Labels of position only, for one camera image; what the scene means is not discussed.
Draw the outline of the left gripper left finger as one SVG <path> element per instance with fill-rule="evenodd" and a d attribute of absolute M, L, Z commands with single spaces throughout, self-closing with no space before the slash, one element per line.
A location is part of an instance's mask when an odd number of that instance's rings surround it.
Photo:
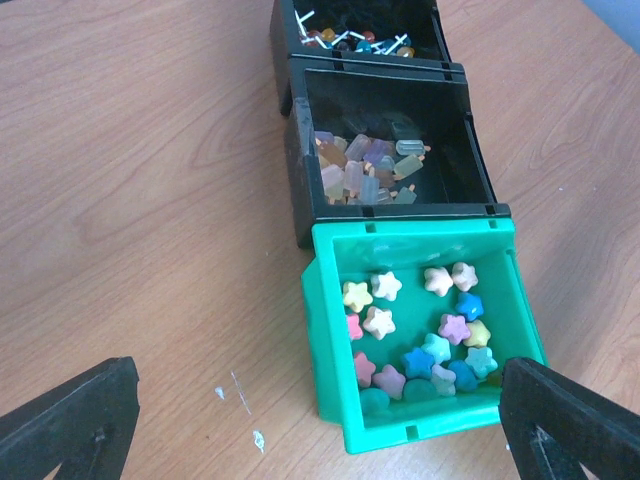
<path fill-rule="evenodd" d="M 1 477 L 119 479 L 140 412 L 132 357 L 109 358 L 1 417 Z"/>

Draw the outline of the green plastic candy bin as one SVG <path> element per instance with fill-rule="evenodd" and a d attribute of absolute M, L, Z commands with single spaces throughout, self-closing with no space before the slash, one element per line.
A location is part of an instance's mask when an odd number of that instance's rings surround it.
<path fill-rule="evenodd" d="M 426 290 L 430 267 L 473 266 L 479 282 L 489 347 L 498 363 L 513 357 L 547 359 L 516 258 L 515 225 L 508 218 L 336 222 L 314 226 L 314 259 L 301 284 L 307 318 L 318 413 L 339 425 L 347 452 L 358 454 L 480 428 L 498 422 L 501 389 L 485 382 L 475 391 L 422 401 L 394 400 L 369 413 L 361 399 L 354 357 L 363 353 L 377 368 L 400 368 L 403 355 L 435 332 L 452 313 L 459 292 Z M 383 339 L 350 338 L 342 289 L 393 273 L 402 286 L 394 301 L 375 306 L 392 314 L 395 331 Z"/>

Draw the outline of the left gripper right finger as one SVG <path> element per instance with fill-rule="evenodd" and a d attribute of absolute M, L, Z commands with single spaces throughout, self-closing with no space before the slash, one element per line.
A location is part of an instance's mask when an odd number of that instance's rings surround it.
<path fill-rule="evenodd" d="M 639 477 L 639 416 L 532 359 L 506 362 L 499 415 L 522 479 Z"/>

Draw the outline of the black bin with lollipops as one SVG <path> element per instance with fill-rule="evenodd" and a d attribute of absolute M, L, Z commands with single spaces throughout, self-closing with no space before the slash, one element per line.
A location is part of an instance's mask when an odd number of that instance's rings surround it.
<path fill-rule="evenodd" d="M 275 0 L 270 42 L 280 113 L 292 105 L 289 60 L 452 69 L 435 1 Z"/>

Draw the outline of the black bin with popsicle candies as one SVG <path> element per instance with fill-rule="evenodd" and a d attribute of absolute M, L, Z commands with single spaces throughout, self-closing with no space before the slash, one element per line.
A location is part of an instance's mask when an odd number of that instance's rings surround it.
<path fill-rule="evenodd" d="M 291 59 L 282 113 L 294 231 L 320 223 L 508 217 L 464 70 Z"/>

